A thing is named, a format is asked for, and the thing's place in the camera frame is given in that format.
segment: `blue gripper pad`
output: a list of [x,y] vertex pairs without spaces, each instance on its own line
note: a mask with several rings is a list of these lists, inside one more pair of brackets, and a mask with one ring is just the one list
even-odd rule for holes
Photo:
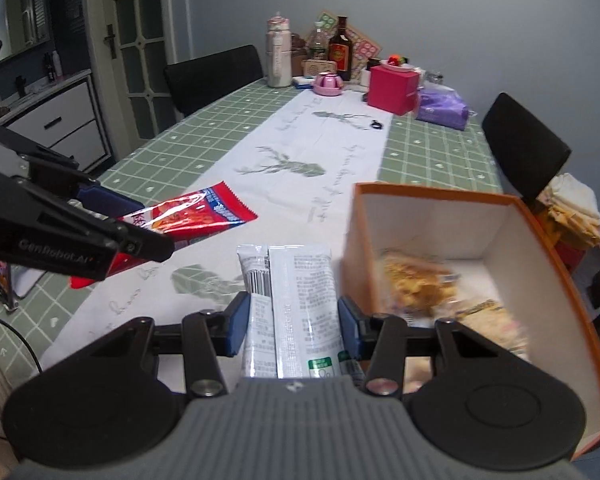
[[144,209],[142,202],[102,186],[81,187],[76,198],[85,209],[113,218]]
[[249,310],[251,307],[251,294],[238,292],[224,314],[229,317],[229,333],[226,337],[227,357],[233,357],[240,351],[242,340],[247,333],[249,325]]
[[360,361],[362,359],[362,348],[360,343],[360,332],[358,330],[358,320],[349,308],[349,298],[341,297],[338,300],[338,316],[340,317],[340,333],[344,349],[349,353],[352,359]]

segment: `drawer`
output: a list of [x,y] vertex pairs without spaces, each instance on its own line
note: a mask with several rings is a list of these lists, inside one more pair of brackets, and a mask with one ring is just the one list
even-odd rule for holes
[[94,117],[87,83],[82,83],[59,93],[7,127],[49,148]]
[[96,121],[85,124],[52,146],[51,149],[66,156],[73,155],[80,164],[78,169],[83,171],[107,153],[102,144]]

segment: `folded towel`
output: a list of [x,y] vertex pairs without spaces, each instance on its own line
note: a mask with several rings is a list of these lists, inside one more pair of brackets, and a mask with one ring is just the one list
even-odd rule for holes
[[547,188],[547,194],[555,205],[589,217],[593,224],[600,224],[596,194],[573,175],[565,173],[554,176]]
[[591,221],[590,217],[556,204],[549,207],[548,214],[570,231],[572,239],[575,237],[587,247],[600,247],[600,224]]

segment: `black cable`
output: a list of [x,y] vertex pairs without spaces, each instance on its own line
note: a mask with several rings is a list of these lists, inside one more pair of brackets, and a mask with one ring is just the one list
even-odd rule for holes
[[18,339],[20,339],[20,341],[22,341],[24,343],[24,346],[26,346],[27,350],[29,350],[29,353],[31,354],[31,357],[33,357],[33,362],[35,362],[36,368],[38,369],[38,371],[40,373],[42,373],[42,366],[40,366],[40,361],[38,361],[38,358],[36,357],[36,353],[33,351],[33,348],[31,348],[31,345],[27,342],[27,340],[24,339],[24,337],[22,336],[22,334],[20,332],[18,332],[16,329],[14,329],[14,327],[11,326],[6,321],[3,321],[3,320],[0,319],[0,324],[3,327],[8,328],[9,330],[11,330],[18,337]]

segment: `purple tissue package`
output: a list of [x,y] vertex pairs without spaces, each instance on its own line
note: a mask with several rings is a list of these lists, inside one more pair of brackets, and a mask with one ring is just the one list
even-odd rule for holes
[[420,91],[420,108],[416,118],[427,123],[464,130],[469,118],[469,107],[455,90],[423,89]]

